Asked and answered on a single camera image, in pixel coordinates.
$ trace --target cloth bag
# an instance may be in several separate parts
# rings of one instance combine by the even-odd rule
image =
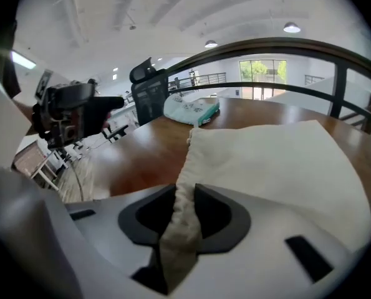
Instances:
[[[174,213],[160,239],[169,290],[196,263],[195,250],[201,240],[193,202],[196,183],[288,205],[351,252],[371,239],[371,213],[362,183],[317,121],[240,130],[194,128],[176,182]]]

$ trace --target window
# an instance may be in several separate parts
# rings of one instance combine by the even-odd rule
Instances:
[[[304,85],[309,85],[311,83],[315,83],[318,81],[323,80],[323,77],[314,77],[313,75],[305,75],[304,76]]]
[[[248,60],[240,61],[242,82],[287,83],[287,65],[285,60]],[[265,100],[284,93],[284,90],[262,87],[243,87],[242,98]]]

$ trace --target wooden table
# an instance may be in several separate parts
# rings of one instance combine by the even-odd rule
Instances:
[[[317,120],[335,139],[357,171],[371,207],[371,136],[343,121],[299,107],[273,102],[220,98],[212,128],[244,128]],[[99,154],[99,174],[110,184],[111,196],[159,184],[175,183],[188,152],[190,125],[164,116],[141,126]]]

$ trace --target white wall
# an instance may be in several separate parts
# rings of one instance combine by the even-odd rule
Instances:
[[[246,60],[285,60],[287,62],[287,83],[291,85],[304,86],[304,76],[307,74],[309,59],[286,54],[259,54],[245,55],[242,57],[234,57],[218,61],[222,72],[226,73],[227,82],[240,82],[241,71],[239,61]],[[224,97],[240,97],[241,91],[239,88],[229,88],[225,92],[220,93]]]
[[[318,77],[334,77],[335,74],[335,65],[330,63],[330,62],[325,62],[321,60],[316,60],[316,59],[309,59],[309,75],[314,75]],[[358,89],[355,89],[354,87],[350,87],[350,83],[354,83],[354,85],[358,86]],[[371,93],[371,80],[353,70],[347,70],[347,85],[346,85],[346,94],[345,94],[345,99],[350,101],[350,98],[347,97],[348,94],[351,92],[355,91],[356,94],[361,94],[362,90]],[[301,101],[309,99],[306,98],[300,98],[299,103],[302,103]],[[352,97],[351,101],[352,103],[356,103],[356,100],[358,100],[356,97]],[[365,103],[359,102],[359,106],[361,107],[366,107],[368,104],[368,98],[365,95],[364,96]],[[326,107],[328,107],[328,102],[325,101],[325,105],[321,108],[321,110],[325,110]],[[342,109],[341,114],[344,114],[346,111],[345,108]]]
[[[14,64],[14,66],[15,66],[17,81],[19,82],[19,85],[21,88],[21,92],[17,94],[14,97],[14,99],[17,102],[20,102],[29,107],[32,107],[34,104],[37,103],[36,98],[34,97],[34,94],[36,93],[38,83],[45,69],[41,67],[40,65],[36,65],[31,70],[24,68],[18,64]],[[47,87],[54,86],[57,84],[64,84],[64,83],[70,83],[70,81],[67,78],[57,73],[53,73],[47,84]],[[25,147],[29,146],[31,143],[35,141],[39,142],[39,146],[44,154],[49,152],[47,149],[46,141],[42,140],[38,135],[27,135],[23,137],[19,147],[17,147],[16,153],[20,152]]]
[[[224,72],[223,71],[223,66],[221,65],[221,61],[202,64],[202,65],[199,65],[197,67],[194,67],[193,70],[198,70],[199,75],[207,75],[207,74],[214,74],[214,73]]]
[[[359,25],[356,24],[350,27],[346,32],[341,32],[337,35],[334,35],[325,42],[351,50],[371,60],[371,33],[363,23],[360,23]],[[327,62],[326,64],[318,64],[318,60],[310,59],[309,72],[311,75],[333,77],[334,65],[329,65]],[[371,80],[363,75],[358,74],[353,70],[348,70],[347,80],[357,84],[359,88],[365,89],[371,93]]]
[[[307,85],[306,88],[312,90],[324,92],[326,94],[332,94],[332,88],[334,85],[334,78],[327,78],[319,82]],[[366,106],[368,103],[370,92],[361,88],[356,83],[347,81],[345,100],[354,103],[360,107]],[[313,110],[322,114],[328,114],[329,111],[329,101],[323,100],[321,98],[312,97],[310,95],[296,93],[296,92],[285,92],[283,94],[272,97],[267,101],[283,103],[288,105],[295,105],[297,107],[306,108],[308,110]],[[341,116],[352,113],[351,110],[343,108],[340,112]]]
[[[100,97],[117,97],[119,95],[125,96],[125,92],[131,92],[131,81],[128,80],[119,80],[119,81],[112,81],[112,83],[108,85],[103,85],[98,87],[98,91],[100,92]]]
[[[0,168],[10,168],[30,121],[19,111],[0,84]]]
[[[169,61],[163,63],[162,65],[159,65],[159,63],[158,63],[157,64],[157,70],[168,69],[172,65],[175,65],[178,62],[181,62],[182,60],[185,60],[185,59],[187,59],[187,58],[186,57],[174,57],[174,58],[170,59]],[[174,74],[174,75],[168,77],[168,80],[169,81],[174,81],[175,78],[178,78],[179,80],[181,80],[182,78],[188,78],[188,77],[190,77],[188,72],[189,72],[189,70],[185,70],[185,71],[182,71],[180,73]]]

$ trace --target white ceiling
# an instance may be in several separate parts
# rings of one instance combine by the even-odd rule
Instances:
[[[147,57],[164,65],[204,51],[208,39],[287,36],[287,21],[298,37],[325,40],[360,17],[345,0],[22,0],[14,48],[69,80],[103,84],[114,67],[128,79]]]

